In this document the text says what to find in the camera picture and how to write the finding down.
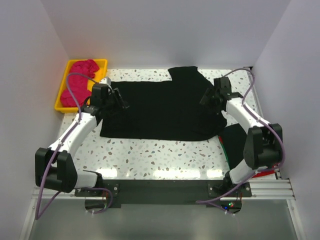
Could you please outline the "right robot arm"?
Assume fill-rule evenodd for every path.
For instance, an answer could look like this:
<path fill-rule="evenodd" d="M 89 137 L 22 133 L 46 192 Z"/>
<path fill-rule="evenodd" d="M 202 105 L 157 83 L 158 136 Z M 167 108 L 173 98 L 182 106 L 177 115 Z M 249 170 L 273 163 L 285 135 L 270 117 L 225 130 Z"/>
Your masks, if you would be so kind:
<path fill-rule="evenodd" d="M 230 192 L 257 173 L 283 164 L 286 154 L 282 127 L 255 113 L 245 103 L 244 96 L 232 91 L 228 77 L 215 78 L 213 87 L 206 90 L 200 104 L 208 106 L 215 113 L 224 111 L 230 114 L 246 134 L 242 160 L 225 174 L 218 191 Z"/>

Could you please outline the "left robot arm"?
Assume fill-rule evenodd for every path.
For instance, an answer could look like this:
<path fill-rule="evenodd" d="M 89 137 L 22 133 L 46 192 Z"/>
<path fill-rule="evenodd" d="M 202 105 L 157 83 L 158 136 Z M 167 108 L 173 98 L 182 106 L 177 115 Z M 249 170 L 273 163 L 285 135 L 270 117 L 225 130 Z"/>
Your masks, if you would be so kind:
<path fill-rule="evenodd" d="M 91 96 L 84 101 L 67 130 L 48 148 L 40 147 L 36 151 L 35 184 L 42 189 L 63 193 L 99 186 L 102 182 L 101 174 L 77 170 L 75 154 L 100 122 L 128 107 L 118 88 L 111 88 L 104 83 L 94 84 Z"/>

